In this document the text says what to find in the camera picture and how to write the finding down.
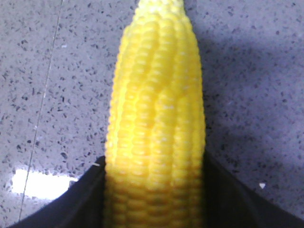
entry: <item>ear of corn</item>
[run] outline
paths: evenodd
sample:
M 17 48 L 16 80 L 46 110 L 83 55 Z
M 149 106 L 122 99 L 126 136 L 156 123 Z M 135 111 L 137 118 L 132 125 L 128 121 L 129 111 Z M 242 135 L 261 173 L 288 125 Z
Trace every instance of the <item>ear of corn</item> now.
M 201 228 L 200 56 L 182 0 L 141 0 L 121 40 L 106 143 L 105 228 Z

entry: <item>gray floor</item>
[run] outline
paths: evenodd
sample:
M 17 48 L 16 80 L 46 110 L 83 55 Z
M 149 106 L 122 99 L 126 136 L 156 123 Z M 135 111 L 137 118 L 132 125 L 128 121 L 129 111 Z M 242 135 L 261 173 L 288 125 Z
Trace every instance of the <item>gray floor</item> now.
M 35 173 L 79 178 L 104 154 L 119 40 L 136 2 L 0 2 L 0 228 L 50 202 L 15 193 L 18 170 L 26 190 Z M 207 149 L 304 219 L 304 3 L 248 2 L 185 0 L 204 68 Z

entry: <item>yellow corn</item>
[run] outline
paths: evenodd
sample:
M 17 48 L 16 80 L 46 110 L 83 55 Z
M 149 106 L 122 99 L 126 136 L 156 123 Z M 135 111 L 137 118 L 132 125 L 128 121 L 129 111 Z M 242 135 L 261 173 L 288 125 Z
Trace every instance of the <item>yellow corn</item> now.
M 119 52 L 104 227 L 201 228 L 202 72 L 183 1 L 140 0 Z

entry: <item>white speck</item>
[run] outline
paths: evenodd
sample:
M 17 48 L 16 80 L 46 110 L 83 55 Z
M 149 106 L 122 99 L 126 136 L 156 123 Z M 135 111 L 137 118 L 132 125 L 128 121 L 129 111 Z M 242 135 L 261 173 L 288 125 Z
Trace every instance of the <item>white speck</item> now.
M 164 105 L 164 108 L 165 109 L 174 109 L 174 106 L 173 105 Z
M 265 186 L 266 186 L 266 183 L 259 183 L 259 186 L 260 186 L 261 189 L 264 189 Z
M 98 166 L 98 167 L 100 166 L 100 164 L 95 163 L 95 162 L 94 162 L 94 163 L 92 163 L 92 165 L 94 165 L 94 166 Z

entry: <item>floor tile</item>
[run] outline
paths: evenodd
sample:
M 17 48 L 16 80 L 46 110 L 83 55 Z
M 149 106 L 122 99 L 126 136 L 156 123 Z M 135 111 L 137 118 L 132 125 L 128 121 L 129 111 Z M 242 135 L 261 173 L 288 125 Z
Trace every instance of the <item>floor tile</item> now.
M 31 173 L 80 178 L 104 154 L 114 65 L 132 14 L 110 0 L 63 2 Z M 45 202 L 26 197 L 22 218 Z
M 0 3 L 0 227 L 19 219 L 22 197 L 12 178 L 29 167 L 59 4 Z
M 250 189 L 304 219 L 303 1 L 192 2 L 207 150 Z

